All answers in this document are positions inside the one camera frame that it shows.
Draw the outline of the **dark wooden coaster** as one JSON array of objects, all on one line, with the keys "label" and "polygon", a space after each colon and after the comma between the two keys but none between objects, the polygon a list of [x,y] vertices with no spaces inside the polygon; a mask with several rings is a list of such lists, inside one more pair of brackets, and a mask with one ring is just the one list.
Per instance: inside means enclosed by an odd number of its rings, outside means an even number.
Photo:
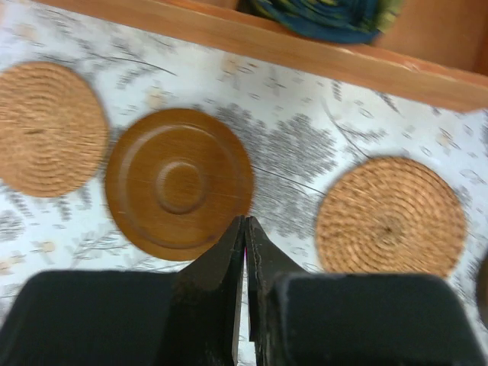
[{"label": "dark wooden coaster", "polygon": [[240,139],[201,111],[148,114],[115,143],[104,189],[111,216],[137,248],[188,261],[252,206],[254,177]]},{"label": "dark wooden coaster", "polygon": [[487,310],[487,258],[480,263],[477,273],[476,301],[480,312]]}]

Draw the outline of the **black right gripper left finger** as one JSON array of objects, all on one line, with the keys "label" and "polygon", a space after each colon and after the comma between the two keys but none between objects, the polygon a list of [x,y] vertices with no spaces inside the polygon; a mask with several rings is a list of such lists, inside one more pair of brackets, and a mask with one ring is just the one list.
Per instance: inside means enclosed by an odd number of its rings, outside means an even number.
[{"label": "black right gripper left finger", "polygon": [[235,365],[244,219],[177,272],[44,271],[1,330],[3,365]]}]

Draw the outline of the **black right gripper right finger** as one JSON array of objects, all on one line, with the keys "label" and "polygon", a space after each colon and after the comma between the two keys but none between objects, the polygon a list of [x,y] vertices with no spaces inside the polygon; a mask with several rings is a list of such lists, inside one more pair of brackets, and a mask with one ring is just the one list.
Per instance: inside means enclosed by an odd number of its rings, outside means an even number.
[{"label": "black right gripper right finger", "polygon": [[450,286],[430,274],[310,273],[246,220],[259,365],[483,365]]}]

